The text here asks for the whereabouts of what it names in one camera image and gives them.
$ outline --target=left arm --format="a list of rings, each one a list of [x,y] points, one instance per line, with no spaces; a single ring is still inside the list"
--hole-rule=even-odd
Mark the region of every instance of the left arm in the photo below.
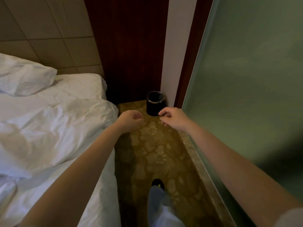
[[[123,112],[45,191],[19,227],[77,226],[117,139],[142,121],[136,110]]]

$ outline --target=frosted glass panel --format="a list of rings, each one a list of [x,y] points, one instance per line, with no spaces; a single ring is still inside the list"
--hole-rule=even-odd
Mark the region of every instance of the frosted glass panel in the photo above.
[[[303,200],[303,0],[220,0],[183,110]],[[249,224],[201,153],[239,226]]]

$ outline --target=right arm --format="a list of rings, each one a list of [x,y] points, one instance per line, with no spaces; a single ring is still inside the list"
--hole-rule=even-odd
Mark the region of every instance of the right arm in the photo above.
[[[199,127],[181,109],[166,107],[159,112],[163,114],[161,123],[193,138],[226,188],[258,227],[273,227],[282,214],[303,207],[270,176]]]

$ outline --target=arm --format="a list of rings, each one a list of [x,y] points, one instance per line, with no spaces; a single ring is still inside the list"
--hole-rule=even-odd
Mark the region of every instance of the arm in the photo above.
[[[199,127],[178,108],[159,112],[161,123],[188,133],[220,179],[258,227],[273,227],[288,210],[302,207],[291,194],[249,160]]]
[[[77,226],[117,139],[140,127],[142,121],[142,114],[136,110],[123,112],[55,180],[19,227]]]

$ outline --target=hand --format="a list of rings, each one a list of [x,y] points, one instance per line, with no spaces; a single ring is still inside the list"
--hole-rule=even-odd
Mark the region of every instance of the hand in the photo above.
[[[165,107],[158,113],[158,115],[163,115],[164,113],[166,114],[163,117],[160,117],[161,123],[163,123],[164,126],[171,126],[174,129],[187,132],[187,128],[192,121],[187,117],[182,109],[176,107]]]
[[[121,134],[130,132],[143,124],[143,115],[137,110],[124,111],[114,124],[119,127]]]

